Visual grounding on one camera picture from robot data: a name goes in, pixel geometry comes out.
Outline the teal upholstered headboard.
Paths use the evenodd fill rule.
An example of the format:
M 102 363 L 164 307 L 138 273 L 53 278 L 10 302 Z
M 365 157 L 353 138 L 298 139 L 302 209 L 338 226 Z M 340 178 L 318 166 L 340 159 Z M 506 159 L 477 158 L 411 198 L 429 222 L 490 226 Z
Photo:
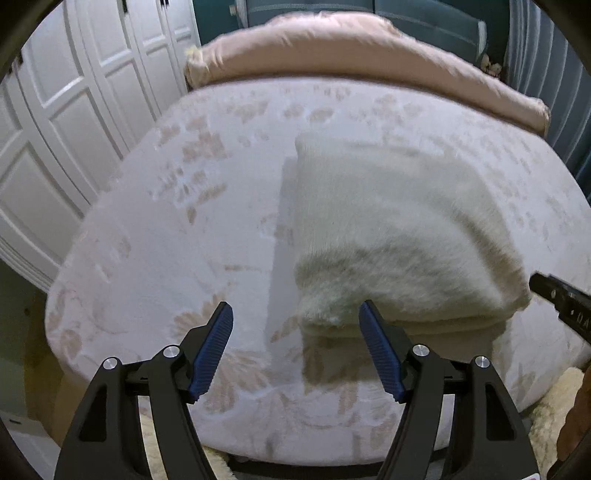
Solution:
M 419 41 L 454 53 L 477 64 L 486 52 L 486 22 L 445 2 L 432 0 L 383 1 L 236 1 L 229 7 L 242 28 L 263 25 L 290 12 L 363 12 L 388 19 L 396 28 Z

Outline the pink folded duvet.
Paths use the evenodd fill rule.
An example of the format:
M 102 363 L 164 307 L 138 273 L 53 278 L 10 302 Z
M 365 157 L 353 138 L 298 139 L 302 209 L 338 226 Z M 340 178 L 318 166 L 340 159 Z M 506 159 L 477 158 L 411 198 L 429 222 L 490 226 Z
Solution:
M 551 113 L 457 55 L 419 41 L 389 20 L 362 12 L 293 12 L 222 34 L 185 54 L 197 89 L 238 78 L 331 76 L 404 84 L 475 107 L 540 136 Z

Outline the blue-grey curtain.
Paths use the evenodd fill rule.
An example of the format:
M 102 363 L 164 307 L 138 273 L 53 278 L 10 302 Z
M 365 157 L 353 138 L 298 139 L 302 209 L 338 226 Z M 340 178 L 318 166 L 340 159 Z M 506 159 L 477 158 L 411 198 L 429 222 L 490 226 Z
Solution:
M 559 27 L 532 1 L 509 3 L 507 83 L 550 109 L 546 140 L 590 196 L 590 74 Z

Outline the pink butterfly bed cover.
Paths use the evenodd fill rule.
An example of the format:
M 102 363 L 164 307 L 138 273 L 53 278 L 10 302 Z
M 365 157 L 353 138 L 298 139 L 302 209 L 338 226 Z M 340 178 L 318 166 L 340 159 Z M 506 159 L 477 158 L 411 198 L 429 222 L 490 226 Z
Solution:
M 126 157 L 50 290 L 47 338 L 62 365 L 87 379 L 106 357 L 133 362 L 180 342 L 228 302 L 228 347 L 190 410 L 202 442 L 290 465 L 378 462 L 402 408 L 384 392 L 360 330 L 310 335 L 297 316 L 296 141 L 304 134 L 469 163 L 498 201 L 527 279 L 541 271 L 589 289 L 590 207 L 542 137 L 422 90 L 254 80 L 186 96 Z M 408 335 L 444 357 L 489 357 L 522 410 L 590 357 L 532 296 L 485 329 Z

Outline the plush toy on nightstand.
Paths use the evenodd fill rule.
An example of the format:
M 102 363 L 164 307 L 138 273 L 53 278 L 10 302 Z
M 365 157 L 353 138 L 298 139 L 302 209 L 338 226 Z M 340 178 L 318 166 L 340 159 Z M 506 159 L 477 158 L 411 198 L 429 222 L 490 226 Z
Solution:
M 500 63 L 493 63 L 487 53 L 483 53 L 480 57 L 479 67 L 487 75 L 501 79 L 503 66 Z

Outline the white panelled wardrobe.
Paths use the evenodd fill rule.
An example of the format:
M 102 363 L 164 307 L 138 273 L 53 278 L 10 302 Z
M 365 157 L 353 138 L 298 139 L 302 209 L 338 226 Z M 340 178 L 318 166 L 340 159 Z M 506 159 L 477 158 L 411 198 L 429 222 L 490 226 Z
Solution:
M 188 1 L 53 1 L 33 26 L 1 82 L 1 257 L 47 290 L 199 37 Z

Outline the cream knit sweater black hearts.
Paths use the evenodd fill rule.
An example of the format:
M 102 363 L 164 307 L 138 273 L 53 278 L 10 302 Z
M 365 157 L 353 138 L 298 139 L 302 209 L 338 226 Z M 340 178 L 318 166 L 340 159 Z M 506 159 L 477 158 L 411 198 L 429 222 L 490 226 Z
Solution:
M 469 163 L 314 134 L 295 148 L 305 333 L 356 336 L 367 300 L 412 334 L 481 330 L 528 306 L 523 258 Z

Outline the white fluffy rug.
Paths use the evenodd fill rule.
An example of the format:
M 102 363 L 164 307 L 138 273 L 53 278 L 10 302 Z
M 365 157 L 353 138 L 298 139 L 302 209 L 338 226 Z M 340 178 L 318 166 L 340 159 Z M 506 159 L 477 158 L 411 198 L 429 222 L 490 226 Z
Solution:
M 583 383 L 584 373 L 571 367 L 554 383 L 533 409 L 529 433 L 540 477 L 545 479 L 557 460 L 557 440 L 565 419 L 575 403 L 576 394 Z

